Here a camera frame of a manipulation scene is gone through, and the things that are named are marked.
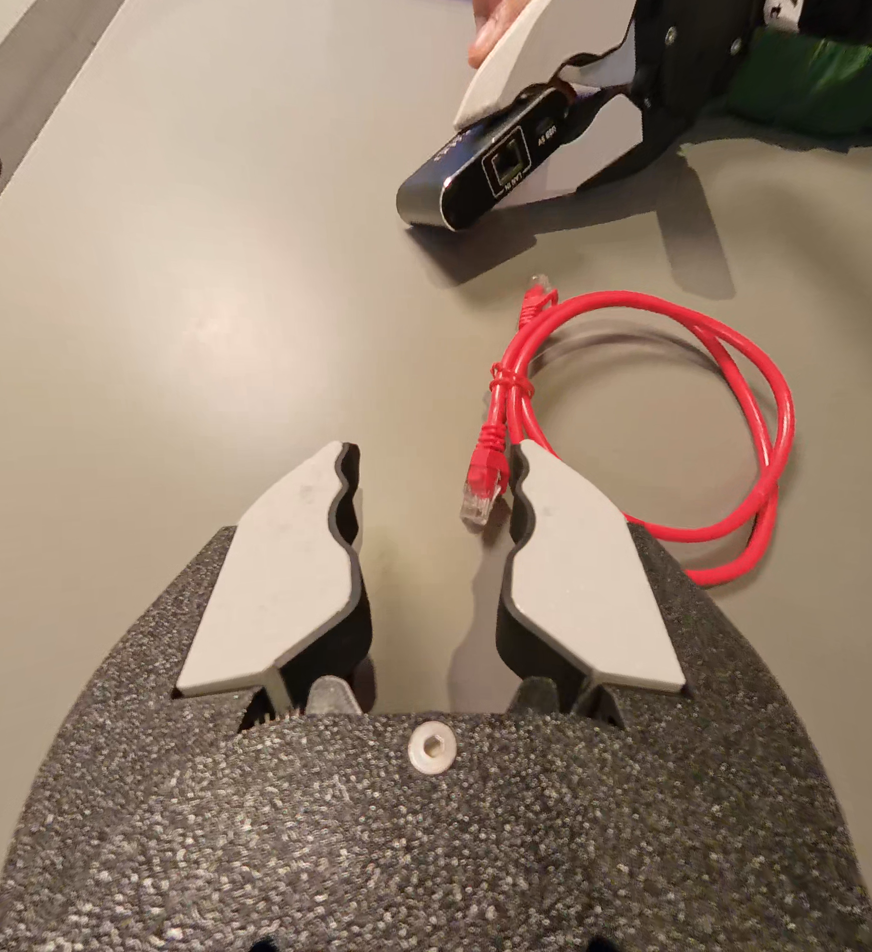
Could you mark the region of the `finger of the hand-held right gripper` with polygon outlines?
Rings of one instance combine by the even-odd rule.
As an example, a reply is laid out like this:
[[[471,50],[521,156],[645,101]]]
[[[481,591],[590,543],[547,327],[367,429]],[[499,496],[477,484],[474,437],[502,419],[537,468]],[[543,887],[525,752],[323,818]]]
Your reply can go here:
[[[547,35],[550,1],[527,1],[519,17],[476,68],[453,126],[462,131],[512,105],[525,89],[556,73],[554,42]]]
[[[562,54],[518,57],[518,90],[539,102],[519,125],[530,153],[518,174],[520,202],[568,196],[646,146],[657,56],[608,53],[585,65]]]

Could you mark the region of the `black ethernet hub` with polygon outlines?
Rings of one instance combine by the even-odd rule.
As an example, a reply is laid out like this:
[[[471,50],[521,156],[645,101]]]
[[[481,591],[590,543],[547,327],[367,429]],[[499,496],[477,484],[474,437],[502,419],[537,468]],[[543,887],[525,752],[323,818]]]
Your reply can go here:
[[[452,232],[472,226],[560,147],[571,103],[560,87],[530,88],[501,113],[456,133],[400,185],[402,221]]]

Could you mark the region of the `person's right forearm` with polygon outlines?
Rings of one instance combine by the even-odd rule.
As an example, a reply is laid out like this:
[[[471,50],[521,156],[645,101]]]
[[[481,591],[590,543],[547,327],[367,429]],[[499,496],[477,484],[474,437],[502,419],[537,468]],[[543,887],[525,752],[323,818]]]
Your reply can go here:
[[[817,138],[872,137],[872,45],[759,30],[729,83],[726,107]]]

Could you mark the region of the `person's right hand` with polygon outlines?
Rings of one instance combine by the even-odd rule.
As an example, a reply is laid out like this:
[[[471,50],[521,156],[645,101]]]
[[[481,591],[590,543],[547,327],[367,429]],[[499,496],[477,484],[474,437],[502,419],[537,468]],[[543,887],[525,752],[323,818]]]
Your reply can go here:
[[[478,68],[483,64],[527,3],[527,1],[472,1],[476,33],[468,48],[468,65]]]

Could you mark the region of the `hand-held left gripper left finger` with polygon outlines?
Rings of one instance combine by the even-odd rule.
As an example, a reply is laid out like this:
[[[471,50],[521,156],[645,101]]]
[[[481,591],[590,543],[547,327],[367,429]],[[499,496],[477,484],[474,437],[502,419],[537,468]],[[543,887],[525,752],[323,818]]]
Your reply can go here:
[[[182,697],[262,688],[306,700],[349,681],[372,642],[355,541],[360,449],[332,441],[240,517],[176,683]]]

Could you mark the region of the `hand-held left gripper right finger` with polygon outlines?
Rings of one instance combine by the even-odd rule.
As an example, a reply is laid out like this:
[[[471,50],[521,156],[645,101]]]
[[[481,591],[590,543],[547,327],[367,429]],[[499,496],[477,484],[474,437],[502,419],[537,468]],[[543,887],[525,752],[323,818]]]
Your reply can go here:
[[[513,447],[512,475],[498,633],[536,639],[596,684],[681,693],[687,679],[620,508],[530,439]]]

